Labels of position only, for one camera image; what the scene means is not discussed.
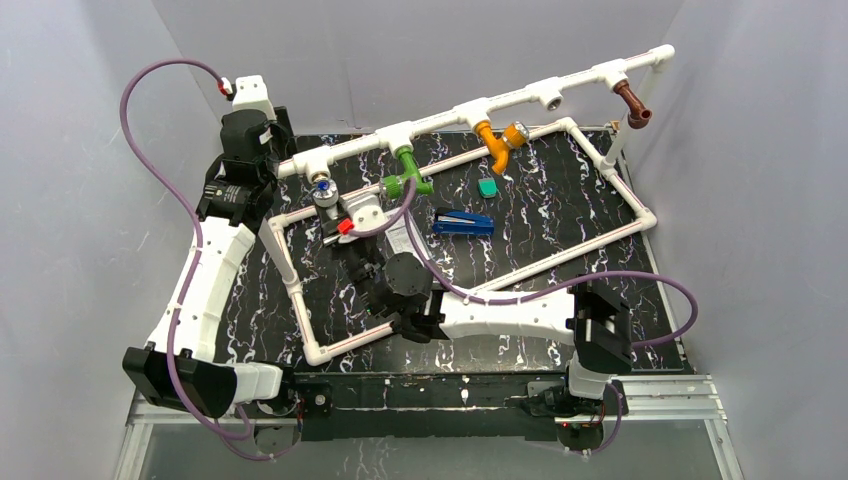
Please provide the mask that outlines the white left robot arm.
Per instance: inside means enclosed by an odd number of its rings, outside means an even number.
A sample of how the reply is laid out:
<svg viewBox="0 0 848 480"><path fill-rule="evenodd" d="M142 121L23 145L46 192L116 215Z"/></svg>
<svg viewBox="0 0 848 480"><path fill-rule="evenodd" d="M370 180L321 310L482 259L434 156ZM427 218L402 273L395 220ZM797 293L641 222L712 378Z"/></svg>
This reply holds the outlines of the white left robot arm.
<svg viewBox="0 0 848 480"><path fill-rule="evenodd" d="M275 123L244 109L221 119L223 152L207 170L196 208L199 230L175 291L141 348L126 350L122 367L151 404L196 409L218 419L231 407L260 400L275 416L294 411L297 387L281 368L265 363L219 364L216 337L243 260L267 233L279 158Z"/></svg>

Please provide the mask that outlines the white plastic faucet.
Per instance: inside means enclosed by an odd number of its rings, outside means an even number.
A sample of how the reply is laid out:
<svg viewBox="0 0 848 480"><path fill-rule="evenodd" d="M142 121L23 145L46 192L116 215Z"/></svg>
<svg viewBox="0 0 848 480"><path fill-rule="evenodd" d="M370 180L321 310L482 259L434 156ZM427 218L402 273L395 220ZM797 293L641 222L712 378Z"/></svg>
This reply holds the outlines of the white plastic faucet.
<svg viewBox="0 0 848 480"><path fill-rule="evenodd" d="M338 215L339 191L336 182L325 173L316 174L312 182L312 201L317 211Z"/></svg>

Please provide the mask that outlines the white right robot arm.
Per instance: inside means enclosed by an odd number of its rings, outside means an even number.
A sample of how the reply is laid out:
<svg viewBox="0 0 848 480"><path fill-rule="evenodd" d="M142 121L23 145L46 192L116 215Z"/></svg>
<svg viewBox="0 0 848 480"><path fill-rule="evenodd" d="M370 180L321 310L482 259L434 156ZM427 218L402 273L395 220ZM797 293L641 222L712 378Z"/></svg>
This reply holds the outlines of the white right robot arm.
<svg viewBox="0 0 848 480"><path fill-rule="evenodd" d="M576 277L549 293L467 294L437 280L419 244L385 257L373 237L343 240L333 257L366 311L387 320L389 334L421 344L504 335L572 346L563 399L577 414L590 413L606 383L633 368L629 308L599 279Z"/></svg>

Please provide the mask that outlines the white PVC pipe frame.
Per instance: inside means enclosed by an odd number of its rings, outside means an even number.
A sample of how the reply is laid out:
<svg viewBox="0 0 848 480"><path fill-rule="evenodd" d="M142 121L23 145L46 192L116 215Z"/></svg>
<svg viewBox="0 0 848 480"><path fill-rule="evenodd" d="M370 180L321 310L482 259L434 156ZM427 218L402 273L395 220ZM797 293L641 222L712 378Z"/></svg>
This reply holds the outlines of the white PVC pipe frame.
<svg viewBox="0 0 848 480"><path fill-rule="evenodd" d="M572 136L563 122L540 127L548 132L512 154L509 170L499 178L490 174L492 160L484 157L479 140L471 133L428 133L415 141L416 157L434 171L434 193L416 196L412 214L418 231L435 255L444 275L459 287L482 285L486 289L517 293L553 286L581 273L606 270L654 270L646 228L656 221L648 207L629 206L625 195L607 180L588 155L588 146ZM344 192L376 186L380 174L399 168L388 153L373 150L341 160L333 167L334 179ZM494 180L497 193L484 199L479 180ZM284 239L301 277L307 313L321 345L346 341L385 321L366 314L354 287L342 269L330 266L330 252L321 247L319 223L309 206L308 185L290 176L281 183L279 206L290 223ZM492 236L470 237L435 234L432 215L437 207L453 207L493 218ZM528 270L556 257L566 260L504 284L511 272ZM290 299L278 273L271 272L270 257L253 259L240 277L246 297L228 313L228 352L235 359L281 360L299 370L354 372L518 371L550 370L571 356L570 347L551 340L516 336L478 336L429 346L399 337L383 338L334 357L330 363L310 367ZM671 332L662 299L662 284L631 278L611 279L642 316L634 319L636 340Z"/></svg>

